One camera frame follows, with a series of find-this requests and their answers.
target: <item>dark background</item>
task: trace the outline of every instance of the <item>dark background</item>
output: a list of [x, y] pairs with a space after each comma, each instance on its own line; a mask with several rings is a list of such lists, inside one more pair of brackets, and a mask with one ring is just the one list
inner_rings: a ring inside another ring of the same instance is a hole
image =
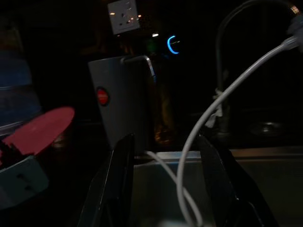
[[[62, 105], [76, 109], [81, 122], [98, 122], [100, 116], [87, 62], [95, 59], [149, 53], [165, 55], [165, 75], [177, 119], [200, 113], [212, 100], [216, 86], [214, 38], [222, 19], [242, 1], [217, 2], [138, 0], [141, 28], [112, 34], [108, 0], [7, 1], [3, 16], [20, 29], [33, 83], [44, 110]], [[294, 1], [300, 8], [300, 1]], [[276, 5], [244, 10], [223, 37], [223, 66], [234, 80], [257, 58], [287, 38], [290, 12]], [[158, 32], [157, 38], [151, 34]], [[165, 45], [169, 36], [180, 40], [180, 54]], [[272, 59], [231, 97], [240, 107], [298, 106], [301, 96], [301, 56], [297, 50]]]

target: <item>faucet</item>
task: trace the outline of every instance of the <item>faucet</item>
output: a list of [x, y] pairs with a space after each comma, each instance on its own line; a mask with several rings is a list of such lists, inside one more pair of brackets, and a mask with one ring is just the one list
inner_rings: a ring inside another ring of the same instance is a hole
[[[251, 6], [257, 5], [259, 3], [275, 3], [287, 8], [295, 16], [300, 14], [299, 9], [292, 3], [284, 0], [249, 0], [242, 3], [240, 6], [235, 8], [230, 14], [225, 17], [221, 22], [218, 28], [218, 33], [215, 40], [215, 54], [216, 54], [216, 67], [217, 67], [217, 96], [224, 91], [224, 79], [223, 79], [223, 70], [222, 70], [222, 51], [221, 51], [221, 42], [222, 36], [229, 22], [244, 9], [247, 9]], [[227, 133], [228, 132], [228, 121], [229, 121], [229, 106], [226, 103], [222, 103], [221, 116], [219, 116], [219, 132]]]

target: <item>metal handle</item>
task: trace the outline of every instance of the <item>metal handle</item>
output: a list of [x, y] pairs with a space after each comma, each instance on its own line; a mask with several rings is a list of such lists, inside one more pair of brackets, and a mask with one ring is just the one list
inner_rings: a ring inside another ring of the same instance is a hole
[[155, 75], [155, 71], [153, 70], [152, 62], [151, 62], [150, 58], [147, 57], [146, 55], [140, 55], [140, 56], [130, 57], [130, 58], [125, 57], [125, 58], [121, 59], [121, 63], [122, 64], [133, 63], [133, 62], [142, 61], [142, 60], [147, 62], [151, 76], [153, 77], [153, 81], [156, 82], [156, 75]]

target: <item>white plastic part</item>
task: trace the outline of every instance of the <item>white plastic part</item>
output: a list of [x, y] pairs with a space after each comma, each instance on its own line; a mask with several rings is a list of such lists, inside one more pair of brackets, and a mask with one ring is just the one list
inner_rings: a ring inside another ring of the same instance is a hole
[[[220, 91], [219, 89], [216, 88], [215, 90], [216, 92], [216, 95], [213, 96], [213, 99], [216, 100], [221, 94], [222, 94], [222, 91]], [[219, 104], [217, 106], [217, 110], [215, 113], [213, 113], [212, 115], [210, 115], [210, 117], [208, 118], [207, 122], [205, 123], [205, 126], [207, 128], [213, 128], [214, 127], [214, 124], [216, 122], [216, 117], [222, 117], [223, 116], [223, 111], [222, 111], [222, 104]]]
[[[150, 157], [152, 157], [153, 159], [155, 159], [157, 162], [159, 162], [159, 164], [164, 168], [164, 170], [166, 171], [166, 173], [168, 173], [168, 175], [171, 177], [171, 179], [175, 183], [177, 183], [176, 175], [160, 157], [158, 157], [155, 153], [153, 153], [151, 151], [147, 151], [146, 154], [149, 155]], [[197, 223], [196, 225], [198, 227], [201, 227], [203, 225], [203, 219], [202, 219], [202, 215], [199, 211], [198, 206], [196, 205], [195, 201], [190, 196], [190, 194], [188, 193], [186, 188], [183, 188], [183, 194], [196, 217], [196, 223]]]

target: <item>white cable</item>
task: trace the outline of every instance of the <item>white cable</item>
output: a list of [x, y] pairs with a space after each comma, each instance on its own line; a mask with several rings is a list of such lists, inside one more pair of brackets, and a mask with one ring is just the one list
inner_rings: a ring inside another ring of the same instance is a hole
[[223, 102], [251, 73], [253, 73], [258, 67], [260, 67], [263, 63], [265, 63], [268, 59], [277, 55], [278, 53], [284, 50], [290, 50], [297, 47], [297, 41], [295, 37], [291, 37], [286, 39], [281, 45], [271, 50], [259, 60], [257, 60], [253, 65], [251, 65], [244, 73], [242, 73], [203, 113], [198, 122], [195, 124], [192, 129], [190, 135], [188, 136], [185, 145], [183, 147], [182, 155], [179, 160], [178, 170], [177, 170], [177, 197], [180, 205], [180, 209], [182, 214], [190, 227], [194, 227], [195, 224], [190, 216], [190, 213], [187, 210], [187, 206], [183, 197], [183, 172], [185, 160], [187, 157], [187, 153], [198, 134], [200, 128], [204, 125], [204, 123], [208, 120], [209, 116], [213, 113], [216, 107]]
[[[165, 169], [165, 171], [171, 177], [171, 179], [175, 183], [177, 183], [177, 177], [175, 176], [174, 172], [169, 168], [169, 166], [159, 156], [157, 156], [155, 153], [153, 153], [151, 151], [147, 151], [146, 154], [149, 155], [150, 157], [152, 157], [153, 159], [155, 159], [157, 162], [159, 162], [160, 165]], [[196, 205], [195, 201], [190, 196], [190, 194], [188, 193], [186, 188], [183, 188], [183, 194], [196, 217], [197, 226], [201, 227], [203, 225], [203, 219], [202, 219], [202, 215], [199, 211], [198, 206]]]

